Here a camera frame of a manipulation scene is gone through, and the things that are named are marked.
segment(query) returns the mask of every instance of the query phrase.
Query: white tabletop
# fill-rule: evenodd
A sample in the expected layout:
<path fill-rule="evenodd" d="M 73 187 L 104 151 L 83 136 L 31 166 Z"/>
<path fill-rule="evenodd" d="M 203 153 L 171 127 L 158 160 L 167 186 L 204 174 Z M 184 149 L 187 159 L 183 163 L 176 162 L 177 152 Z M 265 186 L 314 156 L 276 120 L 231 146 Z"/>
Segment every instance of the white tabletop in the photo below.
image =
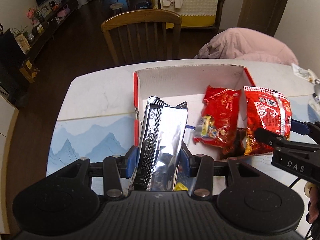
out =
<path fill-rule="evenodd" d="M 134 113 L 133 73 L 140 69 L 185 66 L 185 65 L 241 65 L 247 67 L 256 86 L 268 87 L 282 92 L 286 97 L 311 95 L 313 85 L 292 73 L 291 66 L 264 62 L 229 59 L 184 59 L 141 63 L 97 71 L 77 77 L 71 83 L 63 101 L 58 121 L 80 118 Z M 253 158 L 252 165 L 280 182 L 289 185 L 295 176 L 271 165 L 271 156 Z M 293 188 L 304 200 L 307 213 L 308 198 L 303 191 L 304 181 Z M 306 234 L 309 225 L 305 214 L 298 227 L 300 234 Z"/>

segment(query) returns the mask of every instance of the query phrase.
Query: hand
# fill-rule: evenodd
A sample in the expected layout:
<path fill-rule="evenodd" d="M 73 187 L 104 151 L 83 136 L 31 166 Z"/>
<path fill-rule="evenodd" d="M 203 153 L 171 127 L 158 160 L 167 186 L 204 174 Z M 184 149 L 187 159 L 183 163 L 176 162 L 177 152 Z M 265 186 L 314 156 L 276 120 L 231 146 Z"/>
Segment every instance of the hand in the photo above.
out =
<path fill-rule="evenodd" d="M 312 224 L 319 216 L 319 210 L 318 210 L 318 198 L 319 198 L 319 192 L 318 188 L 314 185 L 309 190 L 310 195 L 310 206 L 309 206 L 309 217 L 308 223 Z"/>

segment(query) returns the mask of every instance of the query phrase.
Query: pink garment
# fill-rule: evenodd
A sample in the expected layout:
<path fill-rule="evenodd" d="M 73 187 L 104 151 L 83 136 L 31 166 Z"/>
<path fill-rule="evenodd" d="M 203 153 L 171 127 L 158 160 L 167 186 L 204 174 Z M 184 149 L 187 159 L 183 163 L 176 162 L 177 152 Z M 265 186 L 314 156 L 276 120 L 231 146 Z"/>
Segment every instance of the pink garment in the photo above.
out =
<path fill-rule="evenodd" d="M 230 28 L 205 44 L 195 58 L 225 58 L 299 65 L 294 53 L 277 39 L 255 30 Z"/>

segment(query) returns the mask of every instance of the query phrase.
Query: metal screw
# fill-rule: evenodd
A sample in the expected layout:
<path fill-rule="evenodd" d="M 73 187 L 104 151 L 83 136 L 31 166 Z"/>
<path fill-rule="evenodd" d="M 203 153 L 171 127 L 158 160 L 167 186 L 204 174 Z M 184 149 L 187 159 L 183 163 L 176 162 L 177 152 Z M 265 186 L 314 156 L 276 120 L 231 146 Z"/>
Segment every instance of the metal screw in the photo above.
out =
<path fill-rule="evenodd" d="M 116 198 L 116 197 L 120 197 L 122 195 L 122 191 L 119 189 L 109 189 L 107 191 L 107 196 L 112 197 L 112 198 Z"/>
<path fill-rule="evenodd" d="M 198 188 L 193 192 L 193 194 L 198 197 L 207 197 L 210 195 L 210 191 L 205 188 Z"/>

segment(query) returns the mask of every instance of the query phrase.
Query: barcode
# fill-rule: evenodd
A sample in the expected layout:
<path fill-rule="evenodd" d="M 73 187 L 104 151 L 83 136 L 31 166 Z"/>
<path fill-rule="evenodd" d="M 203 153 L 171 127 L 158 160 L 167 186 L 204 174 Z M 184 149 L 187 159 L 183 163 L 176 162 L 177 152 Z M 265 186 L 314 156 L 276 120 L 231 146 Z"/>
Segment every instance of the barcode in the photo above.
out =
<path fill-rule="evenodd" d="M 266 101 L 268 106 L 277 106 L 277 103 L 274 100 L 270 100 L 266 98 Z"/>

